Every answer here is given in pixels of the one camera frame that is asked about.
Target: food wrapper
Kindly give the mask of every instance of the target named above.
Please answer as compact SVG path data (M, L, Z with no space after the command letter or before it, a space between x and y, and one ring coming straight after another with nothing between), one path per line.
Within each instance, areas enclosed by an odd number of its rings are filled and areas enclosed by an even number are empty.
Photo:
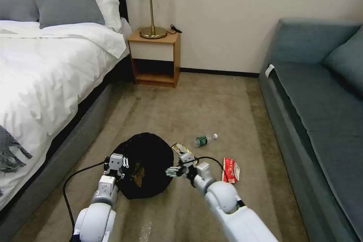
M185 146L183 146L182 144L179 143L175 143L171 149L176 152L179 156L182 156L185 153L190 153L193 155L193 153Z
M236 183L239 181L239 166L235 160L223 158L223 172L222 180L229 183Z

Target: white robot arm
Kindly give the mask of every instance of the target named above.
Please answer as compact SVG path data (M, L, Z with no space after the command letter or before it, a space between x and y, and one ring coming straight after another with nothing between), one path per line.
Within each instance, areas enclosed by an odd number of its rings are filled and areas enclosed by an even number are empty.
M277 242L259 216L245 206L232 184L216 181L210 173L208 163L202 162L195 168L191 162L193 160L195 158L191 153L182 154L182 166L169 168L166 174L190 179L222 224L229 242Z
M168 168L166 175L187 177L205 197L212 212L223 226L229 242L277 242L276 238L258 217L244 205L234 186L224 181L216 181L210 166L202 162L197 167L191 153L181 155L181 166ZM122 168L127 167L127 159L121 154L113 154L105 163L105 172L98 183L91 205L78 215L74 242L108 242L116 212L112 209L117 200L118 188L115 182L124 178Z
M112 154L105 161L105 171L98 182L91 205L77 217L72 242L108 242L116 216L113 210L118 193L115 182L125 177L123 168L129 168L129 163L121 154Z

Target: gray pillow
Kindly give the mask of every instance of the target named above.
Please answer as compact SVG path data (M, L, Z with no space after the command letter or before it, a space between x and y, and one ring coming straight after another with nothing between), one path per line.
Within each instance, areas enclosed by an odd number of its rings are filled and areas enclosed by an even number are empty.
M0 0L0 20L37 22L37 4L35 0Z
M40 28L73 23L105 24L96 0L35 0Z
M363 95L363 27L323 62Z

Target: teal sofa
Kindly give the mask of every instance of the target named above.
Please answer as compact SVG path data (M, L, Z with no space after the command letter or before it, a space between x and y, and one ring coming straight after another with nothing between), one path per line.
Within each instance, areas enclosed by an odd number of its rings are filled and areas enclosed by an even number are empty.
M363 98L325 65L361 26L281 19L259 75L311 242L363 240Z

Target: floor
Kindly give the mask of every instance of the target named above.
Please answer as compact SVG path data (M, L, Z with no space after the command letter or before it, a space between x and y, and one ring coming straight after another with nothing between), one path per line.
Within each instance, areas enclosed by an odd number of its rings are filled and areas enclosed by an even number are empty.
M239 195L279 241L308 241L284 162L255 78L182 73L176 89L115 86L105 123L73 171L103 160L119 143L152 132L168 144L192 147L196 136L218 139L196 156L235 159ZM212 173L220 168L211 162ZM73 214L89 205L101 167L77 175L67 189ZM68 241L71 224L59 184L14 242ZM111 242L226 241L203 197L187 179L175 178L162 194L128 201L119 194Z

